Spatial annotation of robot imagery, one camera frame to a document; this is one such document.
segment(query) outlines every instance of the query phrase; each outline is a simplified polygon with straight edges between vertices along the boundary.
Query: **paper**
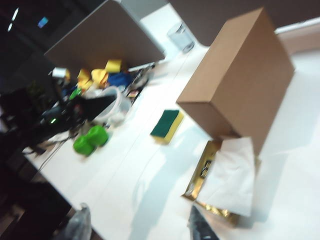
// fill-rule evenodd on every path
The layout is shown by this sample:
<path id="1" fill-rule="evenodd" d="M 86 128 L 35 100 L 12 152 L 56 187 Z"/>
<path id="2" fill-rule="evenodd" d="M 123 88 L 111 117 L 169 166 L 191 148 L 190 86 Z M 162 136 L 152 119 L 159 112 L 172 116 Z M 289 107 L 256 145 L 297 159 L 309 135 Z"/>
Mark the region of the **paper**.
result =
<path id="1" fill-rule="evenodd" d="M 249 217 L 255 179 L 254 160 L 250 137 L 224 140 L 197 201 Z"/>

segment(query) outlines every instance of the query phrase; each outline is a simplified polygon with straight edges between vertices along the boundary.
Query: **gray partition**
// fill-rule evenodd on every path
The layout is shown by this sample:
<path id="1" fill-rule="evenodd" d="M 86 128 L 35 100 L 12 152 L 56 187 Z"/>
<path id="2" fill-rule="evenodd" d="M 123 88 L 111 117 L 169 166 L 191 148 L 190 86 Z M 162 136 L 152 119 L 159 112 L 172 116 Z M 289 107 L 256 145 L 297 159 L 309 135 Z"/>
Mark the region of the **gray partition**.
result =
<path id="1" fill-rule="evenodd" d="M 264 6 L 275 27 L 320 16 L 320 0 L 169 0 L 200 43 L 209 46 L 226 20 Z"/>
<path id="2" fill-rule="evenodd" d="M 165 56 L 118 2 L 108 0 L 50 48 L 45 56 L 75 78 L 81 68 L 104 68 L 108 59 L 128 67 L 156 62 Z"/>

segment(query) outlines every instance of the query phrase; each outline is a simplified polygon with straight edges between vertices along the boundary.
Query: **glass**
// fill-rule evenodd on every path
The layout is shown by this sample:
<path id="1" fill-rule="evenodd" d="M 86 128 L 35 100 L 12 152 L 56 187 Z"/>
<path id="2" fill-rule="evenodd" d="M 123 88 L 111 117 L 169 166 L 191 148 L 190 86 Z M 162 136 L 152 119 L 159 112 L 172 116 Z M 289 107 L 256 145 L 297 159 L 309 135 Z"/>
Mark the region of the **glass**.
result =
<path id="1" fill-rule="evenodd" d="M 168 31 L 167 36 L 183 53 L 189 52 L 195 45 L 189 30 L 182 22 L 174 25 Z"/>

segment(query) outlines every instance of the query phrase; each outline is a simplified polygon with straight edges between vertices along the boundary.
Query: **blue cloth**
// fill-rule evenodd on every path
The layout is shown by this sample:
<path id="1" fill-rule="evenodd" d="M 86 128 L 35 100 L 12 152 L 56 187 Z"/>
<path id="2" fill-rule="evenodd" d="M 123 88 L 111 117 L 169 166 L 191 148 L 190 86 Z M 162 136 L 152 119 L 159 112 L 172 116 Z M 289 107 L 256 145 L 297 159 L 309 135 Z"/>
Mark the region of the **blue cloth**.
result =
<path id="1" fill-rule="evenodd" d="M 132 82 L 132 77 L 129 73 L 118 72 L 118 73 L 109 73 L 108 83 L 111 86 L 128 86 Z"/>

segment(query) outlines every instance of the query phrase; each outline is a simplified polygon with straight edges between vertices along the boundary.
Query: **green dumbbell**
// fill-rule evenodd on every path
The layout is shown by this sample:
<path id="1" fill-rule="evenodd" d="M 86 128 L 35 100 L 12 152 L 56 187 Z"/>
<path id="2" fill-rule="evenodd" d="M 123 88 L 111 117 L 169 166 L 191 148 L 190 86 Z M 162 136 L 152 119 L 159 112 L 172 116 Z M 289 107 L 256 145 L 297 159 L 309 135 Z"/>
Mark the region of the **green dumbbell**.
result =
<path id="1" fill-rule="evenodd" d="M 80 136 L 74 141 L 73 149 L 78 154 L 89 156 L 95 150 L 95 147 L 89 143 L 87 136 Z"/>
<path id="2" fill-rule="evenodd" d="M 93 126 L 88 133 L 86 134 L 87 141 L 95 146 L 102 146 L 104 145 L 109 138 L 107 131 L 100 125 Z"/>

